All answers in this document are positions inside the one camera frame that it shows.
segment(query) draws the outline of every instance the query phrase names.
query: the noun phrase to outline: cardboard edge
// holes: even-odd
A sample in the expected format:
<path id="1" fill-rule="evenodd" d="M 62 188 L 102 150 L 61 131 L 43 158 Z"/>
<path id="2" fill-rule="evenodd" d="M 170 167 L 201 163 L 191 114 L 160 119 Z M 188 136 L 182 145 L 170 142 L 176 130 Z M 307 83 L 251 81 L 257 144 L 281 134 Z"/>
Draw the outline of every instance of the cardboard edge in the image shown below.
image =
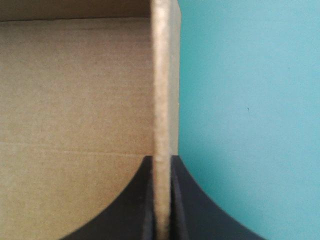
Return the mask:
<path id="1" fill-rule="evenodd" d="M 165 240 L 169 237 L 170 158 L 172 153 L 178 152 L 180 51 L 172 50 L 180 48 L 180 24 L 181 11 L 177 0 L 151 1 L 154 67 L 154 159 L 152 169 L 158 240 Z"/>

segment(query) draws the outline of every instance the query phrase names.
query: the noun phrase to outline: black curved piece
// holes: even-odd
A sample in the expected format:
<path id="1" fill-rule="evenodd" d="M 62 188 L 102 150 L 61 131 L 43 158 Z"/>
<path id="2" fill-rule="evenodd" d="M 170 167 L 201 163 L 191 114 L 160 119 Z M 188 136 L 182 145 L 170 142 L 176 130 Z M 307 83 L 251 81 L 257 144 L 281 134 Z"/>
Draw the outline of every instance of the black curved piece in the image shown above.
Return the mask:
<path id="1" fill-rule="evenodd" d="M 171 159 L 172 240 L 263 240 L 217 206 L 179 156 Z"/>
<path id="2" fill-rule="evenodd" d="M 98 216 L 62 240 L 152 240 L 152 158 L 146 156 L 122 193 Z"/>

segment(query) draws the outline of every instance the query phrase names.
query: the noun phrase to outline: cardboard box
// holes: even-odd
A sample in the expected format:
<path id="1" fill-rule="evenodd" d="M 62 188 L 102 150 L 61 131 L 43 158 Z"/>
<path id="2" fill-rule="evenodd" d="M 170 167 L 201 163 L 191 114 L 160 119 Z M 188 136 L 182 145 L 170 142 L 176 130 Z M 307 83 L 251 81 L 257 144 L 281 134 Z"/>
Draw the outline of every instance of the cardboard box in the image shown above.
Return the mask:
<path id="1" fill-rule="evenodd" d="M 56 240 L 153 155 L 159 239 L 178 151 L 176 0 L 0 2 L 0 239 Z"/>

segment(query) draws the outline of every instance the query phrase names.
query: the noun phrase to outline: turquoise background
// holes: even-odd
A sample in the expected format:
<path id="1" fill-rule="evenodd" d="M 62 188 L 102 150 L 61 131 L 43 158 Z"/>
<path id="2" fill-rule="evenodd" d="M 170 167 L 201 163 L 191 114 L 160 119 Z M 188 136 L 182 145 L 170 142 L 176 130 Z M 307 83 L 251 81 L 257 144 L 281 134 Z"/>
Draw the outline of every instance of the turquoise background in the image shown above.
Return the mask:
<path id="1" fill-rule="evenodd" d="M 179 154 L 269 240 L 320 240 L 320 1 L 180 0 Z"/>

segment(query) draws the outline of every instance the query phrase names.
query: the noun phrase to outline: brown cardboard surface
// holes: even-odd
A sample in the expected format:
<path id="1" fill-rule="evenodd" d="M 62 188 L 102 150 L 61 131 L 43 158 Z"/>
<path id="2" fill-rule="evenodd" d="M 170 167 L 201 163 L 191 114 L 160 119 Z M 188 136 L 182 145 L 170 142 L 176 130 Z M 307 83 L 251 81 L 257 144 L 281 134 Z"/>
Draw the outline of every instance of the brown cardboard surface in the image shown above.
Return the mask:
<path id="1" fill-rule="evenodd" d="M 150 0 L 1 0 L 0 21 L 148 17 Z"/>
<path id="2" fill-rule="evenodd" d="M 74 231 L 153 154 L 150 41 L 148 18 L 0 23 L 1 240 Z"/>
<path id="3" fill-rule="evenodd" d="M 178 153 L 181 12 L 177 0 L 151 2 L 154 61 L 154 210 L 158 240 L 168 239 L 170 156 Z"/>

